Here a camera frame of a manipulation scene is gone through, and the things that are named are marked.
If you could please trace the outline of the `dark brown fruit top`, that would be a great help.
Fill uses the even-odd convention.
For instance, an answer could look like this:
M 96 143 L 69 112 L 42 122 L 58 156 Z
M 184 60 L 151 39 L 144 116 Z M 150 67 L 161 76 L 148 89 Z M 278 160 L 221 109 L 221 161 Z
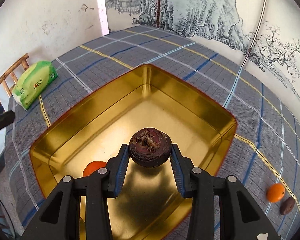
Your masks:
M 295 205 L 295 199 L 293 197 L 288 197 L 280 206 L 280 214 L 285 216 L 289 214 Z

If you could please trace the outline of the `red gold toffee tin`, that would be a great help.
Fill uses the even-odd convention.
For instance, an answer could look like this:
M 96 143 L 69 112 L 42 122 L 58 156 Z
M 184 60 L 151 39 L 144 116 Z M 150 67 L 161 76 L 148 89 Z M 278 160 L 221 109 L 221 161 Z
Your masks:
M 115 78 L 58 118 L 31 146 L 39 187 L 48 196 L 66 175 L 108 161 L 147 127 L 166 133 L 183 156 L 217 174 L 237 128 L 235 117 L 182 79 L 152 64 Z M 130 160 L 120 195 L 108 199 L 114 239 L 163 239 L 190 213 L 170 162 L 145 168 Z

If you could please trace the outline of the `wooden chair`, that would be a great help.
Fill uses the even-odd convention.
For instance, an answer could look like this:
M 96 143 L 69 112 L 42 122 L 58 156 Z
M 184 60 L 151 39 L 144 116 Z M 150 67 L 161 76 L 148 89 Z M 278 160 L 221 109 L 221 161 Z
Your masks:
M 23 70 L 26 71 L 29 69 L 29 64 L 27 62 L 29 58 L 29 54 L 26 53 L 17 61 L 15 61 L 14 64 L 12 64 L 0 77 L 0 86 L 3 87 L 5 93 L 7 94 L 8 98 L 12 96 L 12 90 L 15 87 L 15 85 L 18 82 L 18 77 L 15 74 L 15 71 L 18 67 L 22 66 Z

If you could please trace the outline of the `green tissue pack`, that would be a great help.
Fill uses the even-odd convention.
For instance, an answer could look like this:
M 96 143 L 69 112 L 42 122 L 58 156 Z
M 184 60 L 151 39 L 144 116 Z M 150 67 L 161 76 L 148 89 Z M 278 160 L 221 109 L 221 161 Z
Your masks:
M 38 61 L 21 75 L 12 90 L 12 96 L 17 104 L 28 110 L 41 92 L 57 77 L 52 62 Z

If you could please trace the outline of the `small orange top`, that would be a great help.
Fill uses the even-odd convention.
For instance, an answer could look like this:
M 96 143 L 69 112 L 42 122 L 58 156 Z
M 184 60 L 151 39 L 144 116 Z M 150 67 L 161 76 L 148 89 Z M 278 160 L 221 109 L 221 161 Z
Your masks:
M 285 195 L 285 187 L 281 183 L 271 185 L 267 190 L 266 198 L 271 203 L 279 202 Z

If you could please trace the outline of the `dark brown fruit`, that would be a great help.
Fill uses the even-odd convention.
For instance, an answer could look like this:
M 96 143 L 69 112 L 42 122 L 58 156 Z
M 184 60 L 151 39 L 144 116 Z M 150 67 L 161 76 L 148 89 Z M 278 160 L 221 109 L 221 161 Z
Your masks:
M 295 205 L 295 199 L 293 197 L 288 197 L 280 206 L 280 214 L 285 216 L 289 214 Z
M 129 142 L 129 155 L 135 163 L 145 168 L 155 168 L 165 163 L 171 154 L 170 137 L 152 127 L 136 132 Z

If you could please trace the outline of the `large orange front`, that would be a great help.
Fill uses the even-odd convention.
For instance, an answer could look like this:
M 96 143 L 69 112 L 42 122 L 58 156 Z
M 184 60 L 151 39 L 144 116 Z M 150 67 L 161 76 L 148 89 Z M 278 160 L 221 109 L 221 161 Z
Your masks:
M 99 168 L 104 168 L 106 166 L 104 161 L 92 161 L 83 170 L 83 177 L 90 176 L 93 172 L 97 171 Z

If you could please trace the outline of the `plaid grey tablecloth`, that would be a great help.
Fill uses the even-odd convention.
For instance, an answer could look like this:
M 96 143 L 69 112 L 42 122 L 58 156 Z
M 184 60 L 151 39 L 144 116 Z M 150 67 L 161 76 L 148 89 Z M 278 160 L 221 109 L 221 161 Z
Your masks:
M 8 107 L 5 165 L 22 226 L 66 175 L 107 161 L 138 130 L 168 134 L 194 165 L 235 175 L 282 239 L 300 227 L 300 123 L 261 81 L 186 38 L 132 27 L 53 60 L 29 109 Z

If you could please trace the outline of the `painted folding screen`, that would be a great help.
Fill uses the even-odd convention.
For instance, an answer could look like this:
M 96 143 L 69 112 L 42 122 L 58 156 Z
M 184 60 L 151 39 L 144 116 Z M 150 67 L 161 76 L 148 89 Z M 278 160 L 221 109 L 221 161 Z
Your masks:
M 300 7 L 294 0 L 105 0 L 109 29 L 157 27 L 235 64 L 230 93 L 252 75 L 300 121 Z

